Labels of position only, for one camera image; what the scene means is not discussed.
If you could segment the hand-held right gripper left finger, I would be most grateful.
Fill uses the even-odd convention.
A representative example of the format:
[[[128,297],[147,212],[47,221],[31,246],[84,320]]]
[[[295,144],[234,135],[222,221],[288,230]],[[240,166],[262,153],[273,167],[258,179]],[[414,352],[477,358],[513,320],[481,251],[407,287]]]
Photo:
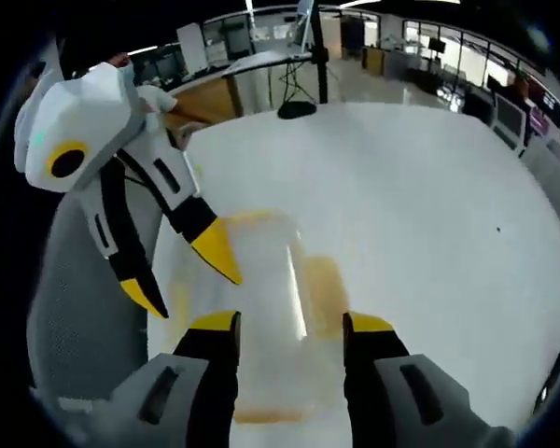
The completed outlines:
[[[161,353],[95,403],[90,447],[227,447],[238,396],[241,314],[196,318]]]

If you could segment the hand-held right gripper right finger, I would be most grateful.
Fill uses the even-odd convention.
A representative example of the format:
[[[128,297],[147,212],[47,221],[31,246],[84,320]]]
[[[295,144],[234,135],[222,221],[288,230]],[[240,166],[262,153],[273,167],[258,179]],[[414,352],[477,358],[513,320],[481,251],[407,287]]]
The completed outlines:
[[[471,408],[469,392],[424,355],[412,355],[379,316],[343,314],[343,392],[355,447],[512,447],[507,427]]]

